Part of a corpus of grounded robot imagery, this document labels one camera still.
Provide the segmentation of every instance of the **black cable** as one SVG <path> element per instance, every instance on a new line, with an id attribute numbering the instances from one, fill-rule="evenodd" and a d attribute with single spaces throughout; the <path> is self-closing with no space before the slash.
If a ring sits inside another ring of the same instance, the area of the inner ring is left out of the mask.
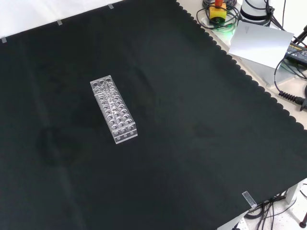
<path id="1" fill-rule="evenodd" d="M 268 216 L 269 210 L 270 210 L 271 206 L 273 205 L 273 203 L 274 203 L 274 201 L 272 201 L 272 203 L 270 203 L 270 205 L 269 205 L 269 207 L 268 207 L 268 209 L 266 211 L 265 218 L 263 218 L 263 224 L 262 224 L 262 229 L 261 230 L 264 229 L 264 224 L 265 224 L 266 217 Z"/>
<path id="2" fill-rule="evenodd" d="M 236 24 L 236 22 L 238 21 L 238 18 L 239 18 L 239 14 L 238 14 L 238 9 L 237 9 L 237 8 L 235 8 L 235 7 L 233 7 L 233 6 L 230 6 L 230 8 L 233 8 L 233 10 L 234 10 L 234 12 L 235 12 L 235 15 L 234 15 L 234 14 L 233 14 L 232 12 L 230 12 L 229 10 L 227 10 L 227 9 L 225 9 L 225 8 L 223 8 L 223 7 L 219 7 L 219 6 L 212 6 L 212 4 L 213 4 L 213 3 L 209 4 L 206 8 L 200 9 L 199 11 L 196 12 L 196 19 L 197 19 L 197 22 L 198 22 L 202 27 L 204 27 L 204 28 L 206 28 L 206 29 L 214 30 L 214 29 L 219 29 L 219 28 L 228 28 L 228 27 L 234 26 L 234 25 Z M 209 10 L 210 7 L 216 7 L 216 8 L 218 8 L 218 9 L 223 9 L 223 10 L 225 10 L 225 11 L 227 12 L 227 14 L 230 14 L 230 15 L 232 15 L 233 17 L 232 17 L 231 19 L 227 20 L 227 21 L 224 22 L 224 23 L 217 23 L 217 22 L 215 22 L 215 21 L 212 21 L 212 20 L 209 18 L 209 15 L 208 15 L 208 10 Z M 206 12 L 206 15 L 207 15 L 209 21 L 210 21 L 211 23 L 215 24 L 213 27 L 208 27 L 208 26 L 204 25 L 203 23 L 201 23 L 201 22 L 199 21 L 198 14 L 199 14 L 199 12 L 201 12 L 201 11 L 205 11 L 205 12 Z M 235 20 L 235 22 L 229 23 L 229 24 L 226 24 L 226 25 L 225 25 L 225 23 L 227 23 L 227 22 L 229 22 L 229 21 L 231 21 L 231 20 L 233 20 L 233 19 Z"/>
<path id="3" fill-rule="evenodd" d="M 271 208 L 271 205 L 272 205 L 272 203 L 270 201 L 269 207 L 267 208 L 267 210 L 264 211 L 263 215 L 260 218 L 260 221 L 257 224 L 257 230 L 259 230 L 261 223 L 264 221 L 265 217 L 268 215 L 268 212 L 269 212 L 269 209 Z"/>
<path id="4" fill-rule="evenodd" d="M 291 208 L 295 203 L 296 203 L 296 199 L 295 199 L 295 201 L 293 202 L 293 204 L 292 204 L 291 206 L 289 206 L 285 211 L 287 211 L 289 208 Z M 281 212 L 281 213 L 278 213 L 278 214 L 275 214 L 274 216 L 278 216 L 278 215 L 284 213 L 285 211 L 283 211 L 283 212 Z"/>
<path id="5" fill-rule="evenodd" d="M 258 8 L 258 7 L 256 7 L 256 6 L 253 6 L 252 4 L 249 3 L 248 0 L 245 0 L 245 2 L 246 2 L 251 8 L 254 8 L 254 9 L 256 9 L 256 10 L 264 11 L 264 10 L 267 9 L 267 8 Z"/>
<path id="6" fill-rule="evenodd" d="M 301 192 L 301 194 L 305 197 L 305 198 L 307 198 L 307 195 L 305 195 L 303 192 L 302 192 L 302 190 L 299 190 L 300 192 Z"/>
<path id="7" fill-rule="evenodd" d="M 272 202 L 272 212 L 273 212 L 273 218 L 272 218 L 271 230 L 273 230 L 273 225 L 274 225 L 274 202 Z"/>
<path id="8" fill-rule="evenodd" d="M 303 77 L 304 77 L 305 79 L 307 79 L 306 75 L 300 70 L 300 68 L 299 68 L 299 66 L 298 66 L 298 63 L 296 64 L 296 69 L 297 69 L 297 71 L 298 71 L 300 74 L 303 75 Z"/>
<path id="9" fill-rule="evenodd" d="M 307 80 L 306 76 L 303 74 L 302 76 L 299 75 L 298 73 L 296 73 L 285 61 L 283 61 L 283 63 L 295 74 L 297 75 L 298 77 L 300 77 L 301 79 L 305 79 Z"/>
<path id="10" fill-rule="evenodd" d="M 279 29 L 285 31 L 285 29 L 280 25 L 280 23 L 276 20 L 275 16 L 272 16 L 271 22 L 276 25 Z M 299 43 L 302 43 L 304 46 L 307 46 L 302 40 L 298 39 L 297 37 L 293 36 Z"/>
<path id="11" fill-rule="evenodd" d="M 284 0 L 284 4 L 283 4 L 283 19 L 284 19 L 284 10 L 286 9 L 286 0 Z"/>
<path id="12" fill-rule="evenodd" d="M 277 86 L 277 84 L 276 84 L 276 72 L 277 72 L 278 67 L 279 67 L 280 64 L 287 58 L 287 56 L 292 55 L 292 54 L 295 54 L 295 53 L 303 52 L 303 51 L 305 51 L 305 50 L 297 50 L 297 51 L 294 51 L 294 52 L 292 52 L 292 53 L 290 53 L 290 54 L 288 54 L 288 55 L 285 55 L 284 58 L 278 63 L 277 67 L 275 68 L 275 71 L 274 71 L 274 84 L 275 84 L 276 89 L 277 89 L 279 92 L 282 92 L 282 91 L 278 88 L 278 86 Z"/>
<path id="13" fill-rule="evenodd" d="M 275 197 L 274 197 L 274 202 L 284 200 L 285 198 L 286 198 L 285 195 L 279 194 L 278 196 L 275 196 Z M 264 210 L 265 210 L 265 207 L 266 207 L 269 203 L 271 203 L 271 200 L 265 201 L 265 202 L 263 202 L 263 203 L 257 205 L 254 209 L 250 210 L 250 211 L 244 216 L 244 218 L 246 218 L 246 219 L 257 219 L 257 218 L 261 217 L 261 216 L 265 213 L 265 211 L 264 211 Z M 252 212 L 255 212 L 255 211 L 259 210 L 260 208 L 261 208 L 261 211 L 260 211 L 259 214 L 256 214 L 256 215 L 251 215 L 251 214 L 250 214 L 250 213 L 252 213 Z"/>
<path id="14" fill-rule="evenodd" d="M 237 227 L 238 227 L 238 225 L 239 225 L 239 223 L 237 223 L 237 224 L 232 228 L 232 230 L 236 230 Z"/>
<path id="15" fill-rule="evenodd" d="M 206 29 L 210 29 L 210 30 L 216 30 L 216 29 L 220 29 L 220 28 L 230 28 L 230 27 L 234 26 L 237 23 L 238 19 L 239 19 L 239 10 L 235 7 L 236 4 L 237 4 L 237 0 L 228 0 L 225 3 L 226 3 L 226 9 L 223 8 L 223 7 L 219 7 L 219 6 L 214 6 L 214 2 L 212 2 L 212 0 L 203 0 L 202 1 L 203 9 L 200 9 L 196 13 L 196 19 L 197 19 L 198 23 L 202 27 L 204 27 Z M 218 8 L 218 9 L 223 9 L 223 10 L 226 11 L 227 15 L 231 15 L 232 17 L 229 20 L 227 20 L 227 21 L 225 21 L 223 23 L 215 22 L 215 21 L 211 20 L 210 17 L 209 17 L 208 10 L 209 10 L 210 7 L 215 7 L 215 8 Z M 211 24 L 213 24 L 213 27 L 209 27 L 207 25 L 204 25 L 203 23 L 201 23 L 199 21 L 198 14 L 201 11 L 205 11 L 206 12 L 206 16 L 207 16 L 209 22 Z"/>

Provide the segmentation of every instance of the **white surface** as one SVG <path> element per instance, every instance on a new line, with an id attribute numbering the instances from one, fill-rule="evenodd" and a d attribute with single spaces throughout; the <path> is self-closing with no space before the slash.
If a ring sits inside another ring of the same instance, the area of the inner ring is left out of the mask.
<path id="1" fill-rule="evenodd" d="M 229 53 L 276 68 L 293 36 L 286 31 L 239 21 Z"/>
<path id="2" fill-rule="evenodd" d="M 240 220 L 248 213 L 246 211 L 245 213 L 242 213 L 240 216 L 234 218 L 233 220 L 229 221 L 228 223 L 225 223 L 221 227 L 219 227 L 217 230 L 231 230 L 237 223 L 240 222 Z"/>
<path id="3" fill-rule="evenodd" d="M 0 37 L 8 37 L 121 0 L 0 0 Z"/>
<path id="4" fill-rule="evenodd" d="M 240 229 L 240 230 L 249 230 L 249 229 L 248 229 L 248 225 L 247 225 L 247 223 L 246 223 L 246 221 L 245 221 L 244 218 L 242 218 L 242 219 L 240 220 L 239 225 L 238 225 L 237 228 Z"/>

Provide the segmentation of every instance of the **table leg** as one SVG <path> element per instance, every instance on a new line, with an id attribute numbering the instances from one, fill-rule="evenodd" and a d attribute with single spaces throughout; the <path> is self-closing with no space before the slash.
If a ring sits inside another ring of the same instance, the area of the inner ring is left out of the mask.
<path id="1" fill-rule="evenodd" d="M 301 228 L 305 228 L 305 227 L 306 227 L 306 223 L 307 223 L 307 213 L 306 213 L 306 215 L 305 215 L 304 220 L 303 220 L 302 222 L 299 223 L 299 226 L 300 226 Z"/>
<path id="2" fill-rule="evenodd" d="M 288 193 L 286 196 L 286 202 L 287 204 L 292 204 L 296 197 L 297 197 L 297 193 L 299 192 L 299 190 L 301 189 L 303 185 L 303 181 L 301 181 L 300 183 L 292 186 L 291 188 L 288 189 Z"/>

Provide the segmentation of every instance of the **white floor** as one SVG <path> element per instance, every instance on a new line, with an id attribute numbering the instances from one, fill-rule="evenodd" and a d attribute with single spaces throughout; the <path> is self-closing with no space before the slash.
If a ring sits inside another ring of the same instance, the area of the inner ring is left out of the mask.
<path id="1" fill-rule="evenodd" d="M 304 185 L 301 190 L 305 195 L 307 195 L 307 185 Z M 289 205 L 286 204 L 285 200 L 275 202 L 274 213 L 275 214 L 281 213 L 284 210 L 286 210 L 288 207 Z M 299 223 L 304 219 L 306 213 L 307 213 L 307 199 L 304 198 L 301 193 L 298 193 L 296 203 L 286 212 L 275 216 L 273 229 L 302 230 L 302 228 L 299 226 Z M 269 215 L 272 215 L 272 209 L 270 209 L 268 216 Z M 240 230 L 256 230 L 259 220 L 260 219 L 255 219 L 255 220 L 242 219 L 239 223 L 238 228 L 240 228 Z M 271 223 L 272 223 L 271 221 L 272 221 L 271 218 L 268 218 L 266 220 L 264 230 L 271 229 Z"/>

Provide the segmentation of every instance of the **cable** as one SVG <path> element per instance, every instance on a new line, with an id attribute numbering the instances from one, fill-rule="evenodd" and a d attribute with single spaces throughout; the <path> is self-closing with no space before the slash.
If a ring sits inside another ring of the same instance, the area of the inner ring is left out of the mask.
<path id="1" fill-rule="evenodd" d="M 286 198 L 285 195 L 286 195 L 286 193 L 285 193 L 284 195 L 279 194 L 278 196 L 275 196 L 275 197 L 273 198 L 273 201 L 274 201 L 274 202 L 281 201 L 281 200 L 283 200 L 283 199 Z M 264 216 L 264 214 L 265 214 L 265 212 L 266 212 L 266 211 L 265 211 L 265 207 L 266 207 L 268 204 L 270 204 L 271 202 L 272 202 L 272 199 L 269 200 L 269 201 L 265 201 L 265 202 L 263 202 L 263 203 L 257 205 L 254 209 L 250 210 L 250 211 L 244 216 L 244 218 L 246 218 L 246 219 L 257 219 L 257 218 L 259 218 L 259 217 L 261 217 L 261 216 Z M 256 214 L 256 215 L 251 215 L 251 214 L 250 214 L 250 213 L 252 213 L 252 212 L 255 212 L 255 211 L 259 210 L 260 208 L 261 208 L 261 211 L 260 211 L 259 214 Z"/>
<path id="2" fill-rule="evenodd" d="M 299 66 L 298 66 L 298 63 L 296 64 L 296 69 L 297 69 L 297 71 L 298 71 L 300 74 L 303 75 L 303 77 L 304 77 L 305 79 L 307 79 L 306 75 L 300 70 L 300 68 L 299 68 Z"/>
<path id="3" fill-rule="evenodd" d="M 238 20 L 239 20 L 239 10 L 235 7 L 236 4 L 237 4 L 237 0 L 228 0 L 228 1 L 226 1 L 226 9 L 225 9 L 225 8 L 223 8 L 223 7 L 214 6 L 214 2 L 212 2 L 212 0 L 203 0 L 203 1 L 202 1 L 203 9 L 200 9 L 199 11 L 197 11 L 197 13 L 196 13 L 196 19 L 197 19 L 198 23 L 199 23 L 202 27 L 204 27 L 204 28 L 206 28 L 206 29 L 216 30 L 216 29 L 220 29 L 220 28 L 230 28 L 230 27 L 232 27 L 232 26 L 235 26 L 235 24 L 236 24 L 236 23 L 238 22 Z M 231 15 L 232 17 L 231 17 L 229 20 L 227 20 L 227 21 L 225 21 L 225 22 L 223 22 L 223 23 L 215 22 L 215 21 L 211 20 L 210 17 L 209 17 L 208 10 L 209 10 L 210 7 L 215 7 L 215 8 L 218 8 L 218 9 L 223 9 L 224 11 L 226 11 L 226 14 L 227 14 L 227 15 Z M 211 24 L 213 24 L 212 27 L 209 27 L 209 26 L 207 26 L 207 25 L 205 25 L 205 24 L 203 24 L 203 23 L 200 22 L 200 20 L 199 20 L 199 18 L 198 18 L 198 14 L 199 14 L 199 12 L 201 12 L 201 11 L 205 11 L 205 12 L 206 12 L 206 16 L 207 16 L 209 22 L 210 22 Z"/>
<path id="4" fill-rule="evenodd" d="M 274 202 L 272 203 L 272 212 L 273 212 L 273 218 L 272 218 L 271 230 L 273 230 L 273 225 L 274 225 Z"/>
<path id="5" fill-rule="evenodd" d="M 284 19 L 284 10 L 286 9 L 286 0 L 284 0 L 284 4 L 283 4 L 283 19 Z"/>
<path id="6" fill-rule="evenodd" d="M 297 75 L 298 77 L 300 77 L 301 79 L 305 79 L 305 80 L 307 80 L 307 78 L 306 78 L 306 76 L 303 74 L 302 76 L 301 75 L 299 75 L 298 73 L 296 73 L 285 61 L 283 61 L 283 63 L 295 74 L 295 75 Z"/>
<path id="7" fill-rule="evenodd" d="M 285 211 L 287 211 L 289 208 L 291 208 L 295 203 L 296 203 L 296 199 L 295 199 L 295 201 L 293 202 L 293 204 L 292 204 L 291 206 L 289 206 Z M 278 214 L 275 214 L 274 216 L 278 216 L 278 215 L 284 213 L 285 211 L 283 211 L 283 212 L 281 212 L 281 213 L 278 213 Z"/>
<path id="8" fill-rule="evenodd" d="M 272 16 L 271 22 L 276 25 L 279 29 L 285 31 L 282 25 L 276 20 L 275 16 Z M 302 43 L 304 46 L 307 46 L 302 40 L 298 39 L 297 37 L 293 36 L 299 43 Z"/>
<path id="9" fill-rule="evenodd" d="M 256 10 L 260 10 L 260 11 L 267 10 L 267 8 L 258 8 L 258 7 L 256 7 L 256 6 L 253 6 L 252 4 L 249 3 L 248 0 L 245 0 L 245 2 L 246 2 L 251 8 L 254 8 L 254 9 L 256 9 Z"/>
<path id="10" fill-rule="evenodd" d="M 263 218 L 263 224 L 262 224 L 262 229 L 261 230 L 264 229 L 265 219 L 268 216 L 269 210 L 270 210 L 271 206 L 273 205 L 273 203 L 274 203 L 274 201 L 272 201 L 272 203 L 270 203 L 270 205 L 269 205 L 269 207 L 268 207 L 268 209 L 266 211 L 265 218 Z"/>
<path id="11" fill-rule="evenodd" d="M 303 192 L 302 192 L 302 190 L 299 190 L 300 192 L 301 192 L 301 194 L 305 197 L 305 198 L 307 198 L 307 195 L 305 195 Z"/>
<path id="12" fill-rule="evenodd" d="M 285 99 L 287 99 L 287 100 L 289 100 L 289 101 L 295 102 L 298 105 L 301 105 L 300 111 L 302 111 L 303 109 L 307 109 L 307 98 L 297 97 L 297 96 L 294 96 L 294 95 L 291 95 L 291 94 L 288 94 L 286 92 L 281 91 L 278 88 L 277 83 L 276 83 L 276 72 L 277 72 L 277 69 L 280 66 L 280 64 L 288 57 L 288 55 L 292 55 L 292 54 L 303 52 L 303 51 L 304 50 L 297 50 L 297 51 L 294 51 L 294 52 L 292 52 L 290 54 L 285 55 L 284 58 L 278 63 L 278 65 L 277 65 L 277 67 L 275 68 L 275 71 L 274 71 L 274 85 L 275 85 L 276 89 L 279 92 L 278 95 L 283 97 L 283 98 L 285 98 Z"/>

